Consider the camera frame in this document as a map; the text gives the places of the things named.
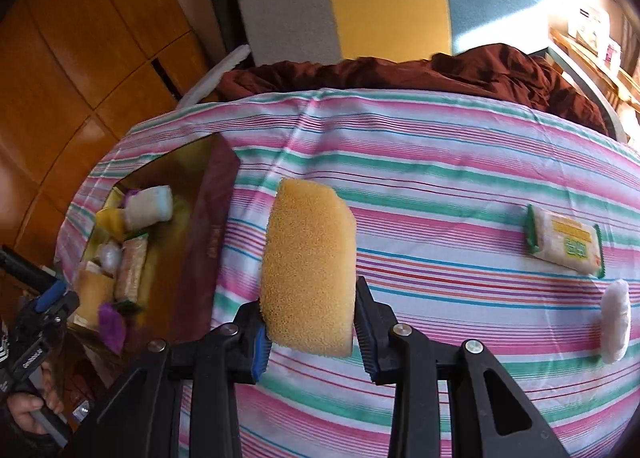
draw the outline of striped tablecloth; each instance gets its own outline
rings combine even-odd
[[[600,457],[612,447],[640,400],[634,152],[521,105],[456,94],[325,89],[198,105],[134,127],[92,171],[58,238],[66,276],[117,180],[215,131],[242,165],[212,326],[257,297],[278,181],[315,180],[351,207],[358,272],[376,300],[433,339],[483,340],[572,456]],[[525,255],[528,203],[599,223],[606,279]],[[620,277],[634,307],[631,343],[624,359],[605,366],[600,297]],[[244,456],[386,456],[393,396],[393,387],[369,382],[357,347],[348,359],[327,359],[275,346],[260,384],[238,386]],[[443,393],[443,456],[450,455],[446,400]],[[184,451],[189,402],[187,390]]]

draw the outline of brown blanket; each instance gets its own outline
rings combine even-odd
[[[265,92],[305,89],[431,89],[524,104],[607,135],[598,107],[579,94],[544,59],[506,44],[480,46],[451,57],[396,64],[365,57],[323,66],[278,62],[225,73],[214,92],[229,102]]]

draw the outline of snack package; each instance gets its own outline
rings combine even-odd
[[[116,301],[135,303],[138,300],[138,287],[140,286],[142,268],[145,265],[147,245],[148,234],[142,234],[123,242],[122,263],[120,263],[114,294]]]
[[[93,261],[85,261],[84,263],[81,263],[79,269],[86,270],[87,272],[91,273],[96,273],[98,275],[104,275],[102,267],[99,264],[94,263]]]
[[[76,275],[74,288],[80,299],[75,312],[74,323],[89,330],[98,330],[98,308],[113,300],[114,281],[106,275],[91,269],[81,269]]]
[[[598,279],[604,277],[602,237],[597,224],[585,225],[528,205],[525,231],[530,253],[535,257]]]

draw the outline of purple object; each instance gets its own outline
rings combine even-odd
[[[131,189],[130,191],[127,191],[122,199],[122,205],[120,205],[120,208],[125,209],[127,207],[127,203],[129,203],[129,199],[138,194],[141,190],[142,189]]]
[[[127,329],[122,315],[116,312],[109,303],[102,303],[98,308],[98,332],[107,348],[116,355],[122,353]]]

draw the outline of box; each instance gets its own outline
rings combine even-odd
[[[231,194],[240,160],[221,134],[212,134],[171,151],[120,180],[104,206],[117,207],[130,189],[169,185],[174,197],[170,221],[148,232],[138,306],[128,322],[127,352],[151,339],[169,342],[198,339],[209,331],[213,295]],[[101,229],[89,238],[83,263],[108,240]],[[70,328],[96,349],[96,333]]]

